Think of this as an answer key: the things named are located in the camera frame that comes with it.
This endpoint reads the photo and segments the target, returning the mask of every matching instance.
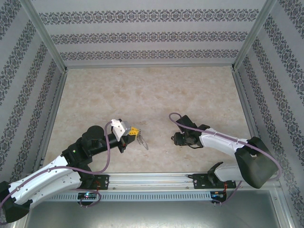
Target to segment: metal base plate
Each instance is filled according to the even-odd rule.
[[[218,181],[216,186],[213,186],[206,173],[195,173],[190,176],[193,179],[194,189],[224,189],[225,183],[227,184],[227,189],[235,189],[237,187],[235,181],[230,180],[226,182]]]
[[[211,201],[209,191],[167,192],[108,192],[101,191],[102,202],[147,202],[147,201]],[[46,200],[51,202],[75,202],[84,198],[85,192],[65,192]],[[96,201],[96,196],[84,198],[83,202]]]

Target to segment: black robot arm segment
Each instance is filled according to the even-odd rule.
[[[187,127],[197,128],[197,129],[201,129],[201,130],[206,130],[206,129],[210,128],[209,126],[204,125],[204,124],[197,127],[197,125],[195,123],[193,123],[187,115],[184,115],[182,118],[180,118],[176,122],[178,122],[179,124],[182,124],[184,126],[187,126]],[[191,147],[193,149],[203,147],[202,143],[200,142],[200,137],[199,137],[201,135],[200,132],[189,130],[189,129],[183,128],[181,126],[178,126],[178,128],[180,129],[181,132],[176,132],[174,134],[174,136],[171,137],[171,139],[173,139],[175,145],[189,146],[189,147],[191,147],[193,145],[197,145],[197,147]]]
[[[271,155],[261,139],[252,137],[247,142]],[[261,188],[278,171],[273,161],[247,146],[238,148],[235,157],[243,179],[256,189]]]
[[[120,141],[116,139],[115,134],[108,134],[110,148],[118,147],[120,153],[123,153],[127,145],[135,140],[135,135],[123,135]],[[104,136],[104,130],[100,126],[90,127],[81,138],[70,145],[62,152],[68,166],[91,171],[88,164],[93,161],[92,157],[101,152],[107,151],[107,145]],[[81,177],[81,188],[88,188],[92,185],[94,175],[78,172]]]

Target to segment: cable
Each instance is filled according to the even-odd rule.
[[[265,155],[265,156],[268,157],[270,160],[272,160],[272,161],[276,164],[276,166],[278,167],[278,171],[279,171],[278,175],[277,175],[276,177],[274,177],[274,178],[270,178],[268,181],[276,181],[276,180],[278,180],[278,179],[281,177],[281,175],[282,175],[282,167],[281,167],[280,164],[277,162],[277,160],[274,159],[274,158],[273,158],[271,155],[269,155],[268,153],[262,151],[261,149],[255,147],[255,146],[252,146],[252,145],[250,145],[250,144],[248,144],[248,143],[246,143],[246,142],[242,142],[242,141],[236,140],[236,139],[234,139],[234,138],[231,138],[231,137],[228,137],[228,136],[219,134],[219,133],[214,133],[214,132],[204,131],[204,130],[197,129],[197,128],[193,128],[193,127],[184,126],[184,125],[182,125],[182,124],[176,122],[175,120],[173,120],[173,119],[171,118],[171,116],[174,115],[174,114],[175,114],[175,115],[178,115],[178,116],[181,118],[181,114],[179,114],[179,113],[170,113],[170,114],[169,114],[169,119],[170,119],[173,123],[175,123],[176,125],[178,125],[178,126],[180,126],[180,127],[182,127],[182,128],[186,128],[186,129],[193,130],[193,131],[197,131],[197,132],[207,133],[207,134],[210,134],[210,135],[217,135],[217,136],[219,136],[219,137],[221,137],[221,138],[228,139],[228,140],[230,140],[230,141],[233,141],[233,142],[242,144],[242,145],[244,145],[244,146],[248,146],[248,147],[250,147],[251,149],[260,152],[261,154]],[[237,187],[234,189],[233,193],[229,196],[229,198],[226,199],[223,203],[221,203],[222,205],[223,205],[223,204],[226,204],[229,200],[231,200],[231,198],[236,194],[238,188],[241,186],[241,183],[242,183],[242,181],[239,182],[239,184],[238,184]]]
[[[105,167],[104,167],[102,170],[97,171],[97,172],[92,172],[92,171],[86,171],[86,170],[82,170],[82,169],[80,169],[80,168],[69,167],[69,166],[57,166],[57,167],[49,168],[49,169],[47,169],[47,170],[43,170],[43,171],[41,171],[41,172],[39,172],[39,173],[36,173],[34,176],[28,178],[28,179],[27,179],[26,181],[24,181],[21,185],[19,185],[19,186],[18,186],[17,188],[15,188],[12,192],[10,192],[10,193],[3,199],[3,201],[0,203],[0,210],[2,209],[4,203],[8,200],[9,197],[11,197],[16,191],[19,191],[22,187],[24,187],[25,184],[29,183],[31,180],[35,179],[37,176],[40,176],[40,175],[43,174],[43,173],[50,172],[50,171],[52,171],[52,170],[58,170],[58,169],[74,170],[74,171],[84,172],[84,173],[93,174],[93,175],[98,175],[98,174],[104,172],[104,171],[108,168],[108,166],[109,166],[109,164],[110,164],[110,158],[111,158],[111,156],[110,156],[110,143],[109,143],[109,137],[108,137],[108,133],[107,133],[107,127],[108,127],[108,125],[110,125],[111,123],[112,123],[112,121],[108,122],[108,123],[105,125],[105,127],[104,127],[104,136],[105,136],[106,146],[107,146],[107,150],[108,150],[108,159],[107,159],[107,161],[106,161]],[[7,222],[1,222],[1,221],[0,221],[0,225],[6,225],[6,224],[7,224]]]
[[[227,195],[227,183],[226,182],[224,182],[224,190],[223,190],[223,192],[224,192],[224,195]]]

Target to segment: enclosure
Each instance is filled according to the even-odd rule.
[[[1,182],[37,171],[112,119],[141,129],[149,146],[111,150],[109,189],[95,209],[67,191],[7,227],[304,227],[303,3],[1,0]],[[259,137],[283,175],[259,190],[243,183],[222,207],[184,200],[202,193],[189,174],[234,158],[175,146],[172,112]],[[89,166],[101,170],[106,160],[104,152]],[[118,200],[141,194],[176,198]]]

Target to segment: black bracket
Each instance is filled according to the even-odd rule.
[[[90,187],[84,188],[88,190],[108,190],[109,175],[94,175],[94,179]]]
[[[192,175],[188,175],[188,177],[193,179],[194,189],[224,189],[225,183],[227,184],[227,189],[235,189],[237,187],[236,183],[231,180],[228,180],[226,182],[218,180],[214,186],[209,181],[207,173],[195,173]]]
[[[226,191],[211,191],[210,194],[211,198],[213,199],[211,203],[222,203],[227,199]]]
[[[194,189],[235,189],[237,187],[235,181],[228,180],[222,182],[215,175],[215,169],[222,163],[222,161],[218,162],[207,173],[188,175],[189,178],[193,179]]]

